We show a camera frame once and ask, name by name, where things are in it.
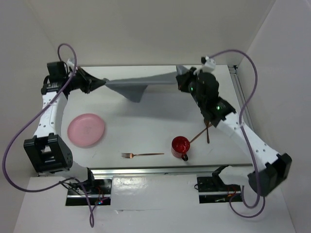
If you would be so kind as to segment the copper knife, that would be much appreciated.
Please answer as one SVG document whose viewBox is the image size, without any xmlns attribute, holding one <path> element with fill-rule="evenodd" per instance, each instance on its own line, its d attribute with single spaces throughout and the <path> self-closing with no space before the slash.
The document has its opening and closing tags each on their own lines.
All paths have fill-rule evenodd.
<svg viewBox="0 0 311 233">
<path fill-rule="evenodd" d="M 208 129 L 208 126 L 205 128 L 205 129 L 203 129 L 201 132 L 199 132 L 192 140 L 190 140 L 190 144 L 192 143 L 192 142 L 194 142 L 200 135 L 202 135 L 205 131 L 207 131 L 207 129 Z"/>
</svg>

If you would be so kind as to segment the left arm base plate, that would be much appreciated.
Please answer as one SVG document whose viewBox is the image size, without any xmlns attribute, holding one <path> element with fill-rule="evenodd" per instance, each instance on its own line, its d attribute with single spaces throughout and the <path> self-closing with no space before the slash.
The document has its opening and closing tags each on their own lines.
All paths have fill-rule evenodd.
<svg viewBox="0 0 311 233">
<path fill-rule="evenodd" d="M 66 206 L 87 206 L 85 193 L 78 183 L 65 183 L 67 192 Z M 109 206 L 111 204 L 112 179 L 95 179 L 93 186 L 85 184 L 91 206 Z"/>
</svg>

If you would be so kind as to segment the grey cloth placemat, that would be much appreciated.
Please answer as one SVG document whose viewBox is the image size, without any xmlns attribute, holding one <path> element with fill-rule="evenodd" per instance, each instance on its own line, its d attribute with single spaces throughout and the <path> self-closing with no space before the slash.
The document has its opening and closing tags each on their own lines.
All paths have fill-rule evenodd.
<svg viewBox="0 0 311 233">
<path fill-rule="evenodd" d="M 188 69 L 184 66 L 176 66 L 176 71 L 141 78 L 129 78 L 121 80 L 107 80 L 105 86 L 121 94 L 131 102 L 139 103 L 145 89 L 149 85 L 173 85 L 177 83 L 176 76 L 185 74 Z"/>
</svg>

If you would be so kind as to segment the red mug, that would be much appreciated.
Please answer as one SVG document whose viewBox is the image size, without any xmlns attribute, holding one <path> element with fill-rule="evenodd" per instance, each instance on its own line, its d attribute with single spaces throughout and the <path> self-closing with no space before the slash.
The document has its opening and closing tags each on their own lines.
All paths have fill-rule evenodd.
<svg viewBox="0 0 311 233">
<path fill-rule="evenodd" d="M 190 141 L 184 136 L 177 136 L 172 140 L 171 153 L 174 157 L 183 161 L 188 161 L 188 151 L 190 150 Z"/>
</svg>

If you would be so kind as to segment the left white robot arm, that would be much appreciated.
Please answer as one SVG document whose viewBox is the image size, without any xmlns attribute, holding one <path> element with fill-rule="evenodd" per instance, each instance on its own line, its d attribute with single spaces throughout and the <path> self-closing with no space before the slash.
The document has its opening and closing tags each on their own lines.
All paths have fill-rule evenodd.
<svg viewBox="0 0 311 233">
<path fill-rule="evenodd" d="M 61 138 L 61 125 L 71 91 L 80 89 L 88 94 L 108 80 L 95 78 L 80 67 L 72 70 L 60 61 L 48 63 L 47 68 L 49 74 L 41 88 L 43 113 L 33 137 L 24 141 L 24 149 L 37 173 L 76 178 L 74 189 L 92 193 L 96 188 L 94 175 L 74 161 L 70 148 Z"/>
</svg>

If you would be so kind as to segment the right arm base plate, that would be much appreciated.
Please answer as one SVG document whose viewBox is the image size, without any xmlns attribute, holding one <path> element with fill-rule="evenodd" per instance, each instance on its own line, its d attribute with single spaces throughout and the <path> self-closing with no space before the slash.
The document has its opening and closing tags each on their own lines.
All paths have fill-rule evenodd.
<svg viewBox="0 0 311 233">
<path fill-rule="evenodd" d="M 199 203 L 242 202 L 241 187 L 226 185 L 219 177 L 197 177 L 194 189 L 198 191 Z"/>
</svg>

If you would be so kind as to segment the pink plate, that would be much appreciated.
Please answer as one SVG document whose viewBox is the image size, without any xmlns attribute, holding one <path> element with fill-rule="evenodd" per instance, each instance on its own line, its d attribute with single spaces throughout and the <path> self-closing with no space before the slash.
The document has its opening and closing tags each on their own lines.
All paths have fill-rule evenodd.
<svg viewBox="0 0 311 233">
<path fill-rule="evenodd" d="M 71 143 L 87 148 L 98 143 L 105 132 L 104 120 L 96 114 L 87 113 L 74 118 L 67 129 Z"/>
</svg>

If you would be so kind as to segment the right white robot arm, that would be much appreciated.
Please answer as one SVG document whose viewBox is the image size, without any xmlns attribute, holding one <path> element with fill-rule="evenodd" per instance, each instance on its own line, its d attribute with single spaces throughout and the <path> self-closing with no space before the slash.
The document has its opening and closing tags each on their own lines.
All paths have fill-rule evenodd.
<svg viewBox="0 0 311 233">
<path fill-rule="evenodd" d="M 219 96 L 219 83 L 213 74 L 197 73 L 196 68 L 184 66 L 176 66 L 176 71 L 178 89 L 191 94 L 204 119 L 225 133 L 255 162 L 252 168 L 225 167 L 212 178 L 213 187 L 224 190 L 229 184 L 249 185 L 260 196 L 268 196 L 287 179 L 291 157 L 269 147 L 243 122 L 235 108 Z"/>
</svg>

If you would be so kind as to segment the copper spoon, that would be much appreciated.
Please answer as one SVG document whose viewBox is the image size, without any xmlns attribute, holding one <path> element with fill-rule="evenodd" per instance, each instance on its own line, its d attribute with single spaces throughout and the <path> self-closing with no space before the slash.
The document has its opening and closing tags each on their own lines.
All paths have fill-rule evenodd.
<svg viewBox="0 0 311 233">
<path fill-rule="evenodd" d="M 208 129 L 209 129 L 209 121 L 208 120 L 204 120 L 204 123 L 205 123 L 205 125 L 206 125 L 206 132 L 207 132 L 207 143 L 209 144 L 210 143 L 210 139 L 209 139 L 209 131 L 208 131 Z"/>
</svg>

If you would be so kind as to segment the copper fork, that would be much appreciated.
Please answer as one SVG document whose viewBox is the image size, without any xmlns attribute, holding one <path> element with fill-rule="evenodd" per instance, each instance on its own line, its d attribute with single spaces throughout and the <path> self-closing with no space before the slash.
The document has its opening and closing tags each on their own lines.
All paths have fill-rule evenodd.
<svg viewBox="0 0 311 233">
<path fill-rule="evenodd" d="M 141 153 L 141 154 L 133 154 L 133 153 L 122 153 L 122 158 L 132 159 L 136 156 L 152 156 L 152 155 L 164 155 L 164 153 Z"/>
</svg>

